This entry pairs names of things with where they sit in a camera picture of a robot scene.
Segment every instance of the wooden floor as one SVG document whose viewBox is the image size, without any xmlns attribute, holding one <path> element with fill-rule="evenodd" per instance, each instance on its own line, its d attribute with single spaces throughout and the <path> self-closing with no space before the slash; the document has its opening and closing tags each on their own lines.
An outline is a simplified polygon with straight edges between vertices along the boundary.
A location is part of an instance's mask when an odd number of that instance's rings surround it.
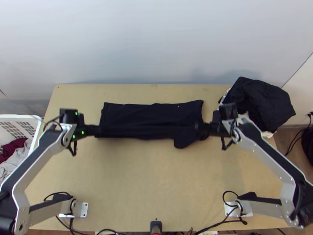
<svg viewBox="0 0 313 235">
<path fill-rule="evenodd" d="M 290 142 L 301 129 L 280 129 L 274 135 L 277 149 L 285 154 Z M 287 156 L 288 159 L 293 162 L 298 168 L 300 168 L 306 175 L 307 180 L 313 182 L 313 166 L 307 160 L 301 146 L 301 142 L 298 141 L 294 146 L 292 152 Z M 296 228 L 282 228 L 286 235 L 309 235 L 313 234 L 313 224 L 306 227 L 304 230 L 298 230 Z M 277 229 L 268 230 L 241 230 L 236 231 L 240 235 L 250 235 L 252 232 L 259 235 L 282 235 Z M 235 234 L 234 231 L 221 231 L 221 234 Z M 45 231 L 45 230 L 29 230 L 28 235 L 71 235 L 69 231 Z"/>
</svg>

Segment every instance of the black bag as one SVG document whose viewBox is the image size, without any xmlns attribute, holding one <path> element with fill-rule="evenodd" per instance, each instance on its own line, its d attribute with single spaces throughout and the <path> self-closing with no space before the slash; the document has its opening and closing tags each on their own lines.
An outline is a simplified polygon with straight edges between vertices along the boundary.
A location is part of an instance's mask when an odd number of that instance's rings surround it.
<svg viewBox="0 0 313 235">
<path fill-rule="evenodd" d="M 301 139 L 301 145 L 309 162 L 313 165 L 313 128 L 304 130 Z"/>
</svg>

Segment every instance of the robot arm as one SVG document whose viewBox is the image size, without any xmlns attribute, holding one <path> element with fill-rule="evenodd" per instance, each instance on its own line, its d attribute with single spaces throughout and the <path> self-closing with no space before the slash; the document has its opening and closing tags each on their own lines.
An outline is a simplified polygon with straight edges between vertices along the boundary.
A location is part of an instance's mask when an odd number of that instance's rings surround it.
<svg viewBox="0 0 313 235">
<path fill-rule="evenodd" d="M 303 172 L 264 140 L 259 128 L 249 119 L 238 117 L 235 104 L 220 106 L 219 120 L 233 143 L 251 150 L 283 182 L 279 199 L 258 197 L 254 192 L 238 196 L 237 202 L 232 203 L 239 209 L 230 216 L 254 212 L 282 218 L 288 225 L 300 228 L 312 223 L 313 186 Z"/>
<path fill-rule="evenodd" d="M 0 234 L 24 235 L 28 228 L 59 214 L 86 217 L 88 204 L 77 201 L 71 195 L 55 194 L 52 200 L 31 206 L 25 189 L 49 159 L 65 149 L 76 154 L 77 139 L 88 136 L 89 127 L 77 110 L 60 109 L 60 130 L 53 124 L 45 130 L 35 149 L 0 188 Z M 70 143 L 74 142 L 74 151 Z"/>
</svg>

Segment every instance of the folded black shirt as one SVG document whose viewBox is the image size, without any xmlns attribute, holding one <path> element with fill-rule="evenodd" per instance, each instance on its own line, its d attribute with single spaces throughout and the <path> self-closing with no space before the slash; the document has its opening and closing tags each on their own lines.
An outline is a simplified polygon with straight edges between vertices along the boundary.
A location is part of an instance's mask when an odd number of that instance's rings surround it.
<svg viewBox="0 0 313 235">
<path fill-rule="evenodd" d="M 173 139 L 176 148 L 185 148 L 209 136 L 196 128 L 203 123 L 202 104 L 203 100 L 152 105 L 104 103 L 100 133 L 95 136 Z"/>
</svg>

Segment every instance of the black cable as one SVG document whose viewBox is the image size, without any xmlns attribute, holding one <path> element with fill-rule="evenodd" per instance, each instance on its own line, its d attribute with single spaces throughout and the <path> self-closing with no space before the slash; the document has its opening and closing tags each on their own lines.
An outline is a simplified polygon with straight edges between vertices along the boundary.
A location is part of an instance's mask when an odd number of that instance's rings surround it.
<svg viewBox="0 0 313 235">
<path fill-rule="evenodd" d="M 51 196 L 56 195 L 56 194 L 62 194 L 62 193 L 70 196 L 70 194 L 68 192 L 56 192 L 56 193 L 52 193 L 52 194 L 49 194 L 48 196 L 46 196 L 43 201 L 45 202 L 48 199 L 48 197 L 51 197 Z"/>
<path fill-rule="evenodd" d="M 205 231 L 207 231 L 207 230 L 209 230 L 209 229 L 211 229 L 211 228 L 217 227 L 217 226 L 219 226 L 219 225 L 221 225 L 221 224 L 225 224 L 225 223 L 242 222 L 244 225 L 247 225 L 248 223 L 247 223 L 246 221 L 242 220 L 241 217 L 239 217 L 239 220 L 226 221 L 227 218 L 229 217 L 229 215 L 230 215 L 234 210 L 236 210 L 237 208 L 238 208 L 238 206 L 234 207 L 234 208 L 229 212 L 229 214 L 223 219 L 223 221 L 221 221 L 221 222 L 219 222 L 219 223 L 216 223 L 216 224 L 214 224 L 214 225 L 212 225 L 212 226 L 210 226 L 210 227 L 201 229 L 200 231 L 194 233 L 194 235 L 199 235 L 200 233 L 203 233 L 203 232 L 205 232 Z"/>
<path fill-rule="evenodd" d="M 285 154 L 285 156 L 287 156 L 288 154 L 290 154 L 290 152 L 292 151 L 292 149 L 293 149 L 293 146 L 296 144 L 296 142 L 298 142 L 298 140 L 300 140 L 302 138 L 302 136 L 301 137 L 299 137 L 294 143 L 293 143 L 293 145 L 292 145 L 292 147 L 291 147 L 291 149 L 290 150 L 288 150 L 288 152 L 286 152 L 286 154 Z"/>
<path fill-rule="evenodd" d="M 285 156 L 287 156 L 287 155 L 292 151 L 293 146 L 296 144 L 296 142 L 302 138 L 302 136 L 299 137 L 299 138 L 292 144 L 292 142 L 296 139 L 296 137 L 299 135 L 299 133 L 302 132 L 302 131 L 307 130 L 307 129 L 310 127 L 311 122 L 312 122 L 311 114 L 308 114 L 308 117 L 310 118 L 309 125 L 308 125 L 305 129 L 298 131 L 298 133 L 296 134 L 296 136 L 291 140 L 291 142 L 290 142 L 290 144 L 289 144 L 289 147 L 288 147 L 288 150 L 287 150 Z"/>
<path fill-rule="evenodd" d="M 50 121 L 48 121 L 48 122 L 43 126 L 43 130 L 45 130 L 46 127 L 48 126 L 48 124 L 51 123 L 51 122 L 53 122 L 53 123 L 55 123 L 56 125 L 58 125 L 59 128 L 61 128 L 61 130 L 62 130 L 62 127 L 61 127 L 60 123 L 56 121 L 56 119 L 58 119 L 58 118 L 60 118 L 60 117 L 62 117 L 62 116 L 63 116 L 63 114 L 61 114 L 61 115 L 55 117 L 54 119 L 51 119 Z"/>
<path fill-rule="evenodd" d="M 277 228 L 282 234 L 286 235 L 281 229 Z"/>
<path fill-rule="evenodd" d="M 237 193 L 228 190 L 228 191 L 225 191 L 225 192 L 223 193 L 223 195 L 222 195 L 223 202 L 224 202 L 227 206 L 230 206 L 230 207 L 238 207 L 237 205 L 230 205 L 230 204 L 227 204 L 227 203 L 225 202 L 225 198 L 224 198 L 224 197 L 225 197 L 225 194 L 227 194 L 227 193 L 233 193 L 233 194 L 235 194 L 237 197 L 239 197 Z"/>
</svg>

